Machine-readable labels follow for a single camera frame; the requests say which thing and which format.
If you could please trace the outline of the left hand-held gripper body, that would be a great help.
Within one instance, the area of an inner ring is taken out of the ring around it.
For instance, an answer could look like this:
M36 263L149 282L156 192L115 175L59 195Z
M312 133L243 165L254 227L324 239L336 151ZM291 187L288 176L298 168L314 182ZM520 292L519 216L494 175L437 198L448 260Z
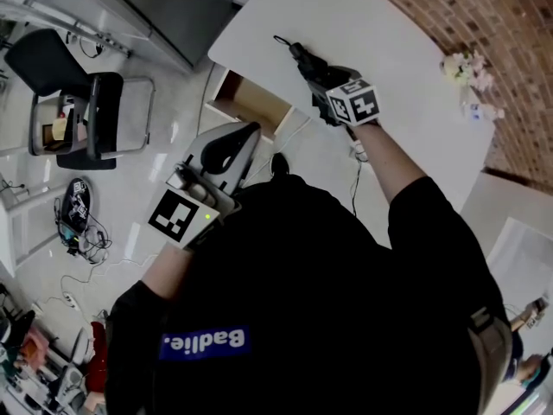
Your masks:
M207 234L241 206L184 163L157 185L147 210L147 226L179 247L202 244Z

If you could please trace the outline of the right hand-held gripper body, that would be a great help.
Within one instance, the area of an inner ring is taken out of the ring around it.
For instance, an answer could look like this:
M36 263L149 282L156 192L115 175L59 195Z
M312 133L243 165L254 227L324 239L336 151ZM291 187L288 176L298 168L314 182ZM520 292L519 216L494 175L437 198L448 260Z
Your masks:
M326 97L334 119L346 125L357 127L380 115L376 88L363 78L327 90Z

